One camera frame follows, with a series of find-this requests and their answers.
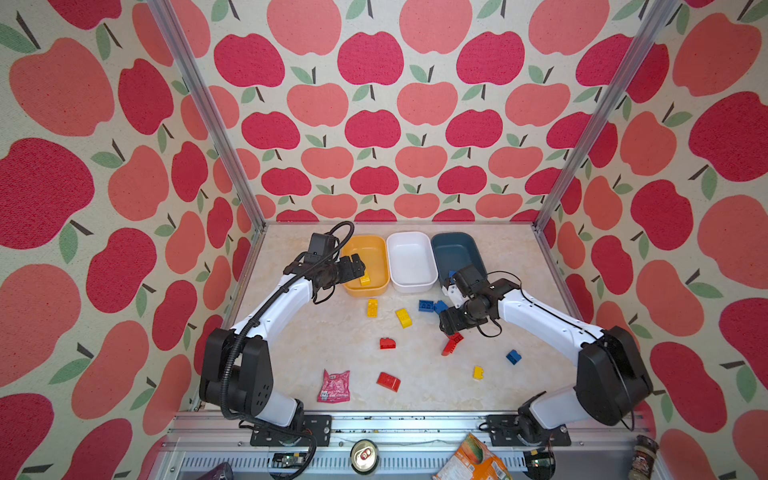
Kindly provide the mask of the yellow plastic container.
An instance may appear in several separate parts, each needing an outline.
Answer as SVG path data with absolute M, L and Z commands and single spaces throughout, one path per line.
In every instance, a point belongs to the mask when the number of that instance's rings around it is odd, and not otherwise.
M 346 292 L 356 298 L 383 295 L 390 282 L 385 240 L 377 235 L 355 235 L 343 247 L 343 256 L 358 254 L 365 265 L 370 283 L 362 285 L 359 279 L 344 285 Z

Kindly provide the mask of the dark teal plastic container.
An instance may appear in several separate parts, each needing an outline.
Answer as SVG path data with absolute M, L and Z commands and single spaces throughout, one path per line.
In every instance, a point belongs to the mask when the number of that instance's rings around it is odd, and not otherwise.
M 470 264 L 487 277 L 484 261 L 471 235 L 464 232 L 439 233 L 431 239 L 431 247 L 441 287 L 448 279 L 449 271 L 459 271 Z

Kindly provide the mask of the white plastic container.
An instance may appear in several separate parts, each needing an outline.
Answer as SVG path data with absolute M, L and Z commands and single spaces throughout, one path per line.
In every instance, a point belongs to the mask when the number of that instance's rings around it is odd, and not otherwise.
M 423 232 L 397 232 L 386 239 L 390 280 L 403 294 L 427 292 L 438 279 L 430 238 Z

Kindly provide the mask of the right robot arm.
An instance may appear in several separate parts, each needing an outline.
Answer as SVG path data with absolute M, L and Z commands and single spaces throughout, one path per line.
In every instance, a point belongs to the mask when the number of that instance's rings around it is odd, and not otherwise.
M 589 418 L 614 426 L 653 391 L 638 346 L 622 327 L 604 329 L 577 320 L 505 278 L 475 286 L 454 284 L 443 293 L 451 302 L 439 314 L 446 335 L 502 320 L 538 337 L 576 367 L 571 383 L 518 408 L 512 430 L 525 445 L 539 445 L 560 427 Z

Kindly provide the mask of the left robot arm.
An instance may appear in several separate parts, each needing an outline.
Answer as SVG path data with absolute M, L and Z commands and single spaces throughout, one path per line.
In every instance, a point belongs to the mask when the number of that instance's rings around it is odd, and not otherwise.
M 354 230 L 354 223 L 345 220 L 314 233 L 307 249 L 284 268 L 274 290 L 252 313 L 208 336 L 199 391 L 203 402 L 218 406 L 228 420 L 303 434 L 302 402 L 275 390 L 269 342 L 305 305 L 319 304 L 321 291 L 333 292 L 363 277 L 360 256 L 341 254 Z

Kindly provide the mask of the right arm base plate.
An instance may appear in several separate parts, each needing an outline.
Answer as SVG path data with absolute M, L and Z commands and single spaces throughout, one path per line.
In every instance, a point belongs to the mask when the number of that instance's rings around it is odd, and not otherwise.
M 567 447 L 572 444 L 564 425 L 545 429 L 525 415 L 488 415 L 478 429 L 490 436 L 493 446 Z

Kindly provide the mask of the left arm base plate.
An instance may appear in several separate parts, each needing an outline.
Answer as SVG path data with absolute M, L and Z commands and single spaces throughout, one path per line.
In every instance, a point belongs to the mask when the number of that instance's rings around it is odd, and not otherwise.
M 254 447 L 309 447 L 311 439 L 319 447 L 327 447 L 332 431 L 331 415 L 304 415 L 301 432 L 283 433 L 274 427 L 256 426 L 251 434 L 250 445 Z

